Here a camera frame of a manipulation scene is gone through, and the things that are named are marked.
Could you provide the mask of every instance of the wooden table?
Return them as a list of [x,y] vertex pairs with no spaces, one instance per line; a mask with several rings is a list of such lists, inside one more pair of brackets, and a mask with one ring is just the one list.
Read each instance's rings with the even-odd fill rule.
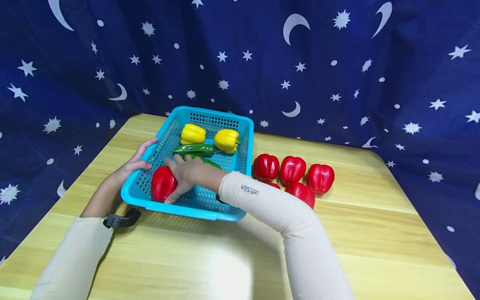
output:
[[[0,299],[27,299],[100,182],[153,137],[165,118],[132,117],[0,270]],[[254,157],[303,157],[335,169],[317,198],[322,220],[357,299],[473,299],[399,185],[374,153],[255,134]],[[210,222],[143,211],[117,230],[90,299],[291,299],[280,236],[246,216]]]

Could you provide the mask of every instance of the red bell pepper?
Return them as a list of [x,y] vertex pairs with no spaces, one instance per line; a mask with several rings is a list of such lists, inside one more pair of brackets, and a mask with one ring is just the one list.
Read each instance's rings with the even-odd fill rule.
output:
[[306,183],[315,194],[323,195],[332,187],[335,172],[331,166],[314,164],[310,166],[306,176]]
[[300,157],[287,156],[280,167],[280,183],[287,186],[300,181],[305,175],[307,164]]
[[178,182],[167,166],[158,167],[152,177],[151,190],[155,201],[163,203],[177,188]]
[[304,201],[312,209],[315,206],[315,194],[308,186],[300,182],[294,182],[285,188],[285,191]]
[[253,173],[258,181],[270,182],[278,176],[280,163],[278,158],[269,154],[260,154],[253,161]]
[[280,186],[276,183],[273,183],[273,182],[265,182],[265,184],[268,184],[270,186],[273,186],[274,188],[277,188],[279,190],[281,190]]

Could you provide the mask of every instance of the yellow bell pepper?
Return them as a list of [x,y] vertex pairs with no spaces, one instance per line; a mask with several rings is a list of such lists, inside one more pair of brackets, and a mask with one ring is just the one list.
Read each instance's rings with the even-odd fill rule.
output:
[[233,154],[237,151],[239,144],[239,133],[232,129],[219,130],[214,138],[215,146],[228,154]]
[[181,131],[180,144],[203,144],[205,142],[205,136],[207,131],[200,126],[193,124],[185,124]]

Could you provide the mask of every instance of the crescent moon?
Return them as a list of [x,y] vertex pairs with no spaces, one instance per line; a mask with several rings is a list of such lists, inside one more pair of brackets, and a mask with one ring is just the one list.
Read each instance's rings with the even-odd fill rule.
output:
[[298,13],[291,14],[285,21],[285,24],[283,24],[283,38],[289,45],[290,31],[292,31],[292,29],[297,25],[303,25],[310,30],[310,25],[308,24],[307,19],[305,19],[301,14]]
[[109,100],[112,100],[112,101],[121,101],[121,100],[125,100],[127,98],[127,90],[123,87],[123,85],[121,84],[117,84],[120,89],[121,89],[121,94],[120,96],[116,97],[116,98],[108,98]]
[[295,101],[295,109],[292,110],[291,112],[284,112],[282,111],[282,114],[284,114],[285,116],[289,117],[289,118],[293,118],[293,117],[296,117],[299,113],[300,113],[300,104]]
[[61,183],[60,183],[60,185],[59,185],[59,187],[57,187],[57,195],[58,195],[59,197],[62,197],[63,194],[65,194],[66,191],[67,191],[67,190],[63,187],[63,180],[62,180]]
[[480,183],[477,186],[477,190],[475,191],[475,198],[480,200]]
[[68,25],[67,21],[63,17],[63,14],[60,10],[60,0],[48,0],[48,4],[50,5],[50,9],[52,10],[53,15],[57,20],[62,24],[63,27],[67,28],[68,30],[74,31],[73,28]]
[[378,148],[378,146],[372,146],[372,145],[370,145],[370,143],[373,141],[374,138],[376,138],[376,136],[374,136],[373,138],[369,139],[369,140],[362,146],[362,148]]
[[380,21],[380,25],[378,26],[378,29],[375,32],[375,34],[372,36],[372,38],[374,38],[380,32],[380,30],[385,26],[385,24],[387,24],[387,21],[390,18],[390,15],[392,14],[392,10],[393,10],[393,5],[391,2],[385,2],[377,10],[377,13],[380,12],[382,14],[382,20]]

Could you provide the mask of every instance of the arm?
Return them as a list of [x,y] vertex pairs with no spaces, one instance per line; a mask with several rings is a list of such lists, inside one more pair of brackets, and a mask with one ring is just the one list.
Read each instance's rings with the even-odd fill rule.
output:
[[98,187],[80,217],[65,233],[35,286],[31,300],[87,299],[98,262],[105,254],[113,231],[103,225],[112,211],[115,196],[128,176],[139,168],[151,168],[140,160],[151,139],[140,145],[135,155],[110,174]]
[[[179,157],[175,160],[178,166],[166,160],[179,182],[179,190],[173,192],[169,201],[174,202],[192,184],[197,184],[219,193],[225,203],[245,210],[280,232],[294,299],[354,299],[322,224],[304,202],[238,172],[227,173],[194,163],[196,159],[192,161],[188,156],[185,162]],[[258,192],[245,192],[242,185]]]

